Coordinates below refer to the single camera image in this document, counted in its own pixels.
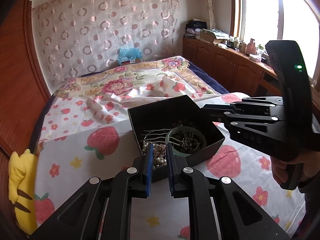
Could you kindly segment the person's right hand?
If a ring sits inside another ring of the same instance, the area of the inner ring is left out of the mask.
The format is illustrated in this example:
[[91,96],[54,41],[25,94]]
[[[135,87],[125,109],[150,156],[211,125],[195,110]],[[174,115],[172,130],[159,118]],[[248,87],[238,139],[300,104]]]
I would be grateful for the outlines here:
[[319,173],[319,152],[303,150],[300,151],[293,161],[289,162],[271,157],[271,165],[272,176],[279,185],[287,182],[289,179],[289,173],[286,170],[288,166],[297,167],[298,182],[305,182]]

